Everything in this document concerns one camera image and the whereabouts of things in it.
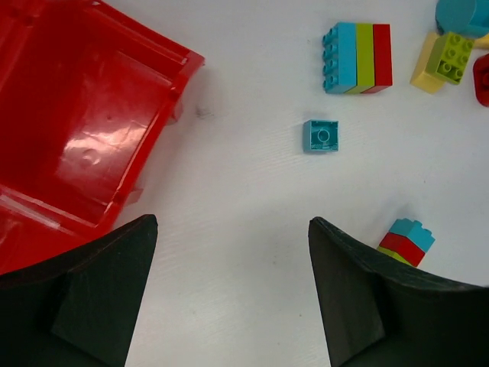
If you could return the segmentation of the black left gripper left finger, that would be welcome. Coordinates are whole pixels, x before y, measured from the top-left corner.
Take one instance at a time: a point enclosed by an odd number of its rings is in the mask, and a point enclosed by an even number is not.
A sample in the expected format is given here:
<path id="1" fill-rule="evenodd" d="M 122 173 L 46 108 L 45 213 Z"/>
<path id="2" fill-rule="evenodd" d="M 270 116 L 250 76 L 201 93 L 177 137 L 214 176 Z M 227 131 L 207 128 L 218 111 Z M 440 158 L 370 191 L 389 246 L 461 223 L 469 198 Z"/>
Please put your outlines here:
<path id="1" fill-rule="evenodd" d="M 158 234 L 143 215 L 1 276 L 3 366 L 123 366 Z"/>

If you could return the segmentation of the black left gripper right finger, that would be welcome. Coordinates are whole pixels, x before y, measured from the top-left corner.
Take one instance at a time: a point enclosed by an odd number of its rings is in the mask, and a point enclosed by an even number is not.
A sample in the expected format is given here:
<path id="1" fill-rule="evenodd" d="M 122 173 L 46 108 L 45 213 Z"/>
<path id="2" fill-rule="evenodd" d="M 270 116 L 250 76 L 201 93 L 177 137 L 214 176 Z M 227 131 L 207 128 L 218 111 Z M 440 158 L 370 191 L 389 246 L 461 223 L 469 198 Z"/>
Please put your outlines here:
<path id="1" fill-rule="evenodd" d="M 309 253 L 333 366 L 486 366 L 488 290 L 419 270 L 323 218 Z"/>

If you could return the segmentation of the small cyan square brick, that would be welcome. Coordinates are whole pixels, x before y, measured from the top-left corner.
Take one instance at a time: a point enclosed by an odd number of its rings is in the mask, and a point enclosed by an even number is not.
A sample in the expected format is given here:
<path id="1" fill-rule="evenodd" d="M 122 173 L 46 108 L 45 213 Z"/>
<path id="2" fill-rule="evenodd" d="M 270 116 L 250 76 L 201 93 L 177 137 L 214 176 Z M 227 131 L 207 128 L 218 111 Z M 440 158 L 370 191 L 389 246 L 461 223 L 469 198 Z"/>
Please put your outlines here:
<path id="1" fill-rule="evenodd" d="M 308 154 L 338 151 L 338 121 L 304 122 L 303 151 Z"/>

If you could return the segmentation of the pale yellow lego brick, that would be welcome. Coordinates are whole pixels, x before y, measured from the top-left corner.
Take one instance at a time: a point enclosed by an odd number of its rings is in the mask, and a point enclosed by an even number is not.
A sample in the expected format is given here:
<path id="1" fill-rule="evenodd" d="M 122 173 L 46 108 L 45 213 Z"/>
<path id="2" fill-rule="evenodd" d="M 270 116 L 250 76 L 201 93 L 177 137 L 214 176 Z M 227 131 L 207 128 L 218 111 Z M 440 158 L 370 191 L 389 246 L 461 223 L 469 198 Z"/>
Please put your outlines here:
<path id="1" fill-rule="evenodd" d="M 437 93 L 445 85 L 443 80 L 435 78 L 426 71 L 429 57 L 438 38 L 439 36 L 436 32 L 429 32 L 426 35 L 416 62 L 416 66 L 410 79 L 410 84 L 412 86 L 415 86 L 416 88 L 432 95 Z"/>

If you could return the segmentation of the red lego piece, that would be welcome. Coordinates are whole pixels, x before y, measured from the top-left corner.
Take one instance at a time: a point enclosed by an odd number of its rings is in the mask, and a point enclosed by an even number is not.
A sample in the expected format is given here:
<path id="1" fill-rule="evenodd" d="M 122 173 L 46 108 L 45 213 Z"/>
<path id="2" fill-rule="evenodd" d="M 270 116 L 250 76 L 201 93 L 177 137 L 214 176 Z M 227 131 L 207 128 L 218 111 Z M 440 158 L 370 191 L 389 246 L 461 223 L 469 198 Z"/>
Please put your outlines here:
<path id="1" fill-rule="evenodd" d="M 473 66 L 474 91 L 476 99 L 484 106 L 489 106 L 489 54 L 479 57 Z"/>

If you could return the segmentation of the lime green lego brick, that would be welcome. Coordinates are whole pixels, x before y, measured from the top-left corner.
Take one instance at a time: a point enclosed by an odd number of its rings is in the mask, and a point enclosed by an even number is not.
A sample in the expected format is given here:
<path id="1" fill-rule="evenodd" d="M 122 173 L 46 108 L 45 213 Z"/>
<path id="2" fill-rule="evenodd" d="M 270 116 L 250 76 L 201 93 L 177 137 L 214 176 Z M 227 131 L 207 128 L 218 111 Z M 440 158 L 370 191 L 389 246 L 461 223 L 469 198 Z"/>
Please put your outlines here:
<path id="1" fill-rule="evenodd" d="M 436 79 L 458 85 L 465 73 L 474 41 L 454 32 L 439 37 L 432 48 L 426 72 Z"/>

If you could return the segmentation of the cyan rounded lego piece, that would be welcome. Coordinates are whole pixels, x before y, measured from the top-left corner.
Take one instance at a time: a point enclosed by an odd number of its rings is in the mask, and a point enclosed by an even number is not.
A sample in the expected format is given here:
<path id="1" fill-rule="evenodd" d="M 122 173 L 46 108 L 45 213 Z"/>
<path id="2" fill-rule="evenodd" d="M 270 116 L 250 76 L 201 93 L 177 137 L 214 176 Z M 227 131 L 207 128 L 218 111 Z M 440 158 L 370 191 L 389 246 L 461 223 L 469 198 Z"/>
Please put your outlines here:
<path id="1" fill-rule="evenodd" d="M 488 0 L 438 0 L 435 20 L 442 34 L 484 37 L 488 34 Z"/>

